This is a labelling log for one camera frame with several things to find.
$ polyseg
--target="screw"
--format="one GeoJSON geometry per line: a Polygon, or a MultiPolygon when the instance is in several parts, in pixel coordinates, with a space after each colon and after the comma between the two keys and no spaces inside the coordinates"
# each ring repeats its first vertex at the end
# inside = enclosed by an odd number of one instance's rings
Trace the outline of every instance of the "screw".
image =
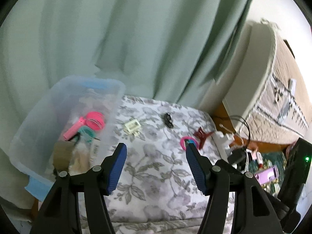
{"type": "Polygon", "coordinates": [[[94,172],[99,172],[102,169],[99,165],[96,165],[95,167],[92,168],[94,172]]]}
{"type": "Polygon", "coordinates": [[[251,172],[246,172],[245,175],[246,175],[247,178],[252,178],[253,177],[253,174],[251,172]]]}
{"type": "Polygon", "coordinates": [[[59,173],[59,176],[60,176],[61,178],[65,178],[65,177],[67,176],[67,171],[62,171],[62,172],[60,172],[60,173],[59,173]]]}
{"type": "Polygon", "coordinates": [[[220,168],[219,166],[217,166],[217,165],[214,165],[214,166],[213,166],[213,170],[214,170],[215,172],[219,172],[219,171],[221,170],[221,168],[220,168]]]}

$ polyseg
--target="plastic bin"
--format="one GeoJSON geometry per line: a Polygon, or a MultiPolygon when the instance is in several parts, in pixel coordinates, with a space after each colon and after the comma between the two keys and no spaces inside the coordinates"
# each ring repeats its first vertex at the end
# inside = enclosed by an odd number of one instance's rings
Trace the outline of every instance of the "plastic bin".
{"type": "Polygon", "coordinates": [[[15,134],[9,150],[11,163],[21,172],[30,176],[26,190],[39,200],[43,200],[53,185],[44,177],[44,172],[64,126],[73,112],[77,116],[88,111],[99,111],[105,115],[105,129],[97,136],[105,144],[110,144],[115,111],[125,91],[123,83],[111,79],[68,76],[56,83],[30,111],[15,134]],[[86,107],[79,99],[95,94],[105,99],[105,107],[96,103],[86,107]]]}

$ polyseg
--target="floor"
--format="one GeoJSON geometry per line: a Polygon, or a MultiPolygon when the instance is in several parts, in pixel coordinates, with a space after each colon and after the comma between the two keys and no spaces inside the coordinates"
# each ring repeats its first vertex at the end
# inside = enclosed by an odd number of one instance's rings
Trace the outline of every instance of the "floor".
{"type": "Polygon", "coordinates": [[[13,219],[10,219],[10,221],[13,223],[13,225],[19,231],[19,233],[29,234],[30,229],[32,227],[29,222],[17,221],[17,220],[13,220],[13,219]]]}

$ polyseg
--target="gray leaf pattern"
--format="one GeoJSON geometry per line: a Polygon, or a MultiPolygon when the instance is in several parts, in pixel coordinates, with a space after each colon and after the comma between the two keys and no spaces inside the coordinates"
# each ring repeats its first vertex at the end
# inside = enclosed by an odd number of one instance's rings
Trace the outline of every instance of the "gray leaf pattern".
{"type": "MultiPolygon", "coordinates": [[[[128,154],[107,204],[116,233],[197,233],[208,197],[197,189],[180,138],[193,136],[199,127],[206,132],[215,130],[211,118],[193,108],[133,96],[124,96],[117,112],[114,143],[124,142],[128,154]],[[172,129],[161,119],[166,112],[173,119],[172,129]],[[123,130],[123,124],[131,119],[142,125],[137,137],[123,130]]],[[[200,154],[214,164],[220,158],[217,153],[208,138],[200,154]]],[[[85,218],[81,204],[81,218],[85,218]]],[[[234,203],[229,200],[225,231],[230,230],[233,210],[234,203]]]]}

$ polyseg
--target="white wall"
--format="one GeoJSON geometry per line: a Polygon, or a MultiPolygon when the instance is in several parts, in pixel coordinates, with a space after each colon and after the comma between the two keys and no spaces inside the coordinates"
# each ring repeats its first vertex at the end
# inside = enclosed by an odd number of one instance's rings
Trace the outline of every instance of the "white wall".
{"type": "Polygon", "coordinates": [[[251,25],[253,22],[260,22],[261,18],[275,22],[280,27],[280,35],[288,40],[294,52],[308,89],[309,98],[312,100],[312,80],[310,79],[312,75],[312,69],[310,69],[312,34],[310,25],[293,0],[253,0],[230,68],[218,85],[212,83],[200,105],[202,110],[212,113],[222,102],[244,58],[251,25]]]}

